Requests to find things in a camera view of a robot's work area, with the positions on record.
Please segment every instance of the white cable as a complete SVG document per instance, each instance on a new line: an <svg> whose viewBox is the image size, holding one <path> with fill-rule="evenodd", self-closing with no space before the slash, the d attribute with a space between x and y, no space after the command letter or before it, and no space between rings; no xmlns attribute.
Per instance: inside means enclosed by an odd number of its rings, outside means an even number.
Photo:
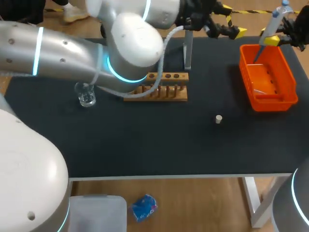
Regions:
<svg viewBox="0 0 309 232"><path fill-rule="evenodd" d="M96 73L95 76L92 79L92 82L90 83L90 85L94 85L95 82L97 82L98 79L98 75L100 72L100 68L101 68L101 64L102 64L102 59L103 59L103 45L98 43L98 61L97 61L97 69L96 69Z"/></svg>
<svg viewBox="0 0 309 232"><path fill-rule="evenodd" d="M157 79L154 83L154 86L152 86L148 91L146 92L143 92L143 93L139 93L139 94L127 94L127 93L120 93L120 92L117 92L115 90L111 90L109 88L105 88L105 87L100 87L101 89L103 89L104 91L108 92L108 93L111 93L113 95L116 95L118 97L122 97L122 98L141 98L141 97L144 97L150 93L152 93L153 91L155 91L159 84L160 84L160 81L161 81L161 78L162 78L162 74L163 74L163 65L164 65L164 55L165 55L165 50L166 50L166 47L169 43L169 40L172 38L172 36L177 33L178 31L181 31L183 30L183 26L179 26L179 27L176 27L174 28L166 37L166 39L164 40L164 43L163 43L163 53L162 53L162 56L159 60L159 65L158 65L158 76L157 76Z"/></svg>

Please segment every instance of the robotic arm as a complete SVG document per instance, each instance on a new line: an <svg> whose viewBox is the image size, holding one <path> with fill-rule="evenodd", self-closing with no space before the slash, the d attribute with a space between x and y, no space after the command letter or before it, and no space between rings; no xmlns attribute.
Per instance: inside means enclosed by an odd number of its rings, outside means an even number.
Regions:
<svg viewBox="0 0 309 232"><path fill-rule="evenodd" d="M72 79L128 93L146 77L164 53L155 28L173 24L205 28L210 37L237 38L237 27L224 27L211 13L228 15L216 0L88 0L89 13L103 21L107 45L16 22L0 22L0 70L4 74Z"/></svg>

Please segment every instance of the shoe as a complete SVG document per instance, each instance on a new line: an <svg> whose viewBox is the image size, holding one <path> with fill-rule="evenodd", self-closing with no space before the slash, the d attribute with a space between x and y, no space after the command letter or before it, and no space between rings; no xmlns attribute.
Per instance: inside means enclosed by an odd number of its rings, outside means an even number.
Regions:
<svg viewBox="0 0 309 232"><path fill-rule="evenodd" d="M83 11L76 6L68 8L64 11L64 17L63 20L66 23L72 23L76 20L88 18L90 15L86 12Z"/></svg>

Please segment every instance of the blue plastic bag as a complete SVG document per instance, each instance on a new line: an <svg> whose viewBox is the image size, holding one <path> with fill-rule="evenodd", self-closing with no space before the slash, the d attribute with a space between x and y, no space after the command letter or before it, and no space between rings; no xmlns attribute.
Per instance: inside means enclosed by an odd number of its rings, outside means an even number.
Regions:
<svg viewBox="0 0 309 232"><path fill-rule="evenodd" d="M144 221L157 208L156 200L148 194L131 205L131 210L137 222Z"/></svg>

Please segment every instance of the white table frame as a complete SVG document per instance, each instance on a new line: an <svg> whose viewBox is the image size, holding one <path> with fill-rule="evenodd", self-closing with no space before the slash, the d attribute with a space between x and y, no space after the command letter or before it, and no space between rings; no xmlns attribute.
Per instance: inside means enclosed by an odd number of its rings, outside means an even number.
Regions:
<svg viewBox="0 0 309 232"><path fill-rule="evenodd" d="M110 177L91 177L91 178L70 178L72 188L73 181L90 180L138 180L138 179L180 179L180 178L242 178L248 206L251 214L251 226L261 228L271 217L273 198L282 183L291 173L281 174L216 174L216 175L141 175L141 176L110 176ZM275 177L268 187L268 193L260 202L259 194L255 184L255 177Z"/></svg>

